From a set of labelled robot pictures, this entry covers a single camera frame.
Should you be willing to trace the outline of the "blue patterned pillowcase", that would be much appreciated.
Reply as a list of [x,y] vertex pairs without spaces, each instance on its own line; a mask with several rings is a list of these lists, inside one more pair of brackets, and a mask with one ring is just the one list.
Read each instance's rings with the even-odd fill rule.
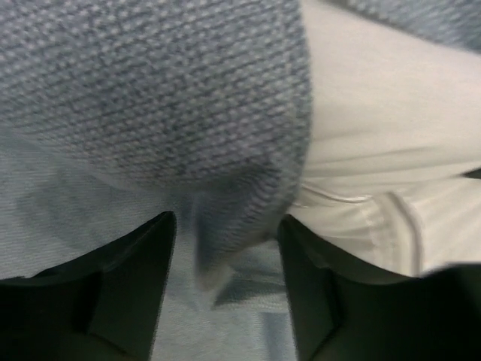
[[312,140],[302,2],[3,1],[1,282],[172,212],[148,360],[299,360],[279,230]]

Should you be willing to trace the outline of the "white pillow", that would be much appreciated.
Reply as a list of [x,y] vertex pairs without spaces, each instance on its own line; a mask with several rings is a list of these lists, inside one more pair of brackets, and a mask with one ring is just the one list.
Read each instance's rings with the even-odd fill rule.
[[313,130],[290,214],[406,276],[480,261],[480,3],[304,1]]

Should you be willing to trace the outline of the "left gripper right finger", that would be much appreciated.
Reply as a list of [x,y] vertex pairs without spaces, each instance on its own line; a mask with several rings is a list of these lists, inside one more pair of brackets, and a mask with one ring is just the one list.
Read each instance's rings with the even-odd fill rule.
[[314,235],[294,217],[279,245],[299,360],[478,360],[480,266],[409,278]]

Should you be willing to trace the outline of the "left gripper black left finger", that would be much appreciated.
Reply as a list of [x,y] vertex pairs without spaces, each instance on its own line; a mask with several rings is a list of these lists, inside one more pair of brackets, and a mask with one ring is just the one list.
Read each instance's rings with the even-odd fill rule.
[[1,282],[3,360],[148,360],[176,235],[164,212],[30,278]]

